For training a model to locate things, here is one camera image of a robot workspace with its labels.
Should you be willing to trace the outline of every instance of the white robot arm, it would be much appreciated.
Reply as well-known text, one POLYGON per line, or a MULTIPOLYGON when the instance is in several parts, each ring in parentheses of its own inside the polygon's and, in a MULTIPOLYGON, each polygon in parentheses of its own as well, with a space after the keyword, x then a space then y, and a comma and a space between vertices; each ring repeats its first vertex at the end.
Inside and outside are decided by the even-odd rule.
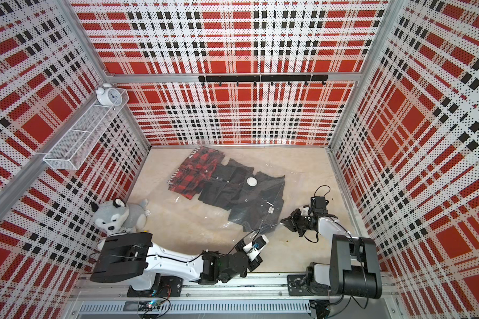
POLYGON ((314 230, 332 246, 329 265, 313 262, 307 267, 307 290, 312 294, 329 291, 330 295, 380 298, 382 282, 374 241, 351 236, 335 215, 328 214, 326 205, 324 196, 314 196, 310 206, 296 209, 280 221, 300 237, 314 230), (352 259, 361 265, 352 265, 352 259))
POLYGON ((259 253, 268 243, 265 235, 245 245, 241 240, 232 254, 203 251, 186 255, 151 242, 152 234, 134 233, 111 236, 105 241, 94 266, 91 281, 120 282, 134 290, 151 290, 156 274, 176 276, 199 284, 228 282, 232 277, 245 277, 261 264, 259 253))

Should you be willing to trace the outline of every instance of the alarm clock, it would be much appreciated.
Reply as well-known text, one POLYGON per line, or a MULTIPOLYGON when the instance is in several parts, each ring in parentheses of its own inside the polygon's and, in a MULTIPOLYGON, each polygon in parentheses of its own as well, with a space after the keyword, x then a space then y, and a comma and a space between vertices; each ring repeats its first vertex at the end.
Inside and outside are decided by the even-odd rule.
POLYGON ((103 106, 119 106, 122 103, 121 93, 110 83, 103 83, 102 87, 98 87, 96 95, 97 100, 103 106))

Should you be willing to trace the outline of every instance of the wire mesh basket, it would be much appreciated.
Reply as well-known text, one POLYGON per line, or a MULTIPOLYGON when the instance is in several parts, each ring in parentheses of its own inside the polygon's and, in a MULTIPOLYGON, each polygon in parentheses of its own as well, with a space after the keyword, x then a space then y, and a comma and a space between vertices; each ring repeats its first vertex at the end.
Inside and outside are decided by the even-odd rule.
POLYGON ((122 100, 112 106, 103 106, 97 99, 71 126, 44 157, 52 169, 79 169, 97 144, 115 116, 130 99, 125 89, 117 89, 122 100))

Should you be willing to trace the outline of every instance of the cable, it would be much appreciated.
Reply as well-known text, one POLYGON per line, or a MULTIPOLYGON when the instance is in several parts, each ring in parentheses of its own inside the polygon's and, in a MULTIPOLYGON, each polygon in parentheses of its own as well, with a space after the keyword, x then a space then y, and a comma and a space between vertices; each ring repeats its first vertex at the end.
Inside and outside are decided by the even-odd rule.
MULTIPOLYGON (((348 234, 351 243, 352 243, 353 245, 355 245, 355 243, 354 243, 354 241, 353 241, 353 237, 351 237, 351 234, 346 230, 346 228, 344 228, 344 227, 343 227, 341 224, 339 224, 339 223, 336 223, 336 224, 339 225, 342 229, 344 229, 344 231, 346 232, 346 234, 348 234)), ((364 305, 364 307, 362 307, 362 306, 358 303, 357 299, 355 299, 355 297, 353 297, 353 296, 351 296, 351 297, 353 298, 353 300, 355 300, 355 302, 357 303, 357 305, 358 305, 360 308, 366 309, 366 308, 367 308, 367 304, 369 303, 369 289, 367 288, 367 278, 366 278, 366 273, 365 273, 365 271, 364 271, 364 265, 362 264, 361 258, 360 258, 360 248, 359 248, 358 251, 357 251, 357 257, 358 257, 358 261, 360 262, 360 267, 362 268, 362 274, 364 275, 364 282, 365 282, 365 285, 366 285, 366 304, 364 305)))
POLYGON ((351 301, 351 296, 349 297, 348 303, 344 306, 344 308, 342 308, 339 312, 336 312, 336 313, 334 313, 333 315, 328 316, 328 317, 326 317, 326 318, 335 317, 335 316, 337 316, 339 313, 343 312, 343 311, 346 309, 346 307, 348 307, 350 301, 351 301))
POLYGON ((92 255, 95 255, 95 254, 100 254, 101 252, 95 252, 95 253, 92 253, 89 255, 89 259, 91 258, 92 255))
POLYGON ((321 186, 320 186, 320 187, 318 187, 318 188, 316 189, 316 191, 314 192, 314 197, 316 197, 316 193, 317 193, 317 192, 318 192, 318 190, 319 190, 320 188, 322 188, 323 186, 326 186, 326 187, 328 187, 328 192, 326 192, 326 194, 325 194, 325 195, 323 195, 322 197, 325 197, 325 196, 326 196, 328 193, 330 193, 330 191, 332 190, 332 189, 330 188, 330 186, 328 186, 328 185, 321 185, 321 186))
POLYGON ((342 294, 341 298, 335 302, 335 303, 330 303, 331 306, 336 306, 338 304, 340 304, 342 302, 342 300, 344 299, 344 294, 342 294))
POLYGON ((259 230, 257 231, 256 235, 255 235, 254 238, 252 239, 252 247, 250 247, 250 250, 247 252, 247 255, 254 250, 254 240, 257 238, 257 236, 259 235, 260 232, 261 232, 261 228, 259 228, 259 230))
MULTIPOLYGON (((261 228, 258 228, 258 229, 254 229, 253 231, 249 232, 248 234, 246 234, 245 236, 243 236, 242 239, 238 240, 238 242, 242 241, 243 239, 245 239, 245 237, 247 237, 248 235, 252 234, 253 232, 256 232, 256 231, 260 231, 261 228)), ((227 253, 228 255, 234 250, 234 247, 236 247, 236 245, 234 245, 231 250, 227 253)))
MULTIPOLYGON (((197 258, 201 257, 202 254, 203 254, 203 252, 200 253, 197 257, 195 257, 192 260, 179 260, 179 259, 176 259, 176 258, 160 256, 158 254, 147 255, 145 258, 151 257, 151 256, 158 256, 159 258, 166 258, 166 259, 171 259, 171 260, 175 260, 175 261, 179 261, 179 262, 192 262, 192 261, 196 260, 197 258)), ((130 256, 130 257, 128 257, 128 256, 114 255, 114 254, 108 254, 108 255, 104 255, 104 256, 113 256, 113 257, 119 257, 119 258, 131 258, 131 259, 144 258, 143 256, 130 256)))
POLYGON ((305 235, 303 237, 305 237, 305 239, 307 239, 308 241, 310 241, 313 244, 319 242, 318 232, 316 232, 316 241, 312 241, 311 239, 308 239, 307 236, 305 236, 305 235))
MULTIPOLYGON (((159 318, 159 317, 165 316, 165 315, 167 314, 167 312, 170 311, 170 309, 172 308, 172 303, 171 303, 171 301, 170 301, 168 298, 165 298, 165 297, 160 297, 160 296, 158 296, 158 297, 156 297, 156 298, 162 298, 162 299, 165 299, 166 301, 168 301, 168 308, 167 308, 167 310, 166 310, 164 313, 159 314, 159 315, 157 315, 157 316, 155 317, 155 318, 159 318)), ((146 315, 149 311, 153 311, 153 309, 152 309, 152 308, 147 309, 147 310, 142 314, 142 316, 139 316, 139 317, 140 317, 141 319, 143 319, 143 318, 145 317, 145 315, 146 315)))

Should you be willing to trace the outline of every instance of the plaid wall panel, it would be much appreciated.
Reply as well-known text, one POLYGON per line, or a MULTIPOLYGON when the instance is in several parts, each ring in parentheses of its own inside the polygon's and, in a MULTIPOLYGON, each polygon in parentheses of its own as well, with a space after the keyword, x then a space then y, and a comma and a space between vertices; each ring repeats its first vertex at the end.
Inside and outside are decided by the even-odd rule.
POLYGON ((46 169, 0 222, 0 318, 57 318, 96 243, 90 201, 124 198, 146 152, 118 115, 78 171, 46 169))
POLYGON ((51 1, 0 1, 0 189, 93 93, 86 63, 51 1))
POLYGON ((388 1, 70 0, 112 74, 357 72, 388 1))
POLYGON ((352 82, 122 84, 155 144, 326 145, 352 82))
POLYGON ((406 1, 336 149, 417 318, 479 317, 479 1, 406 1))

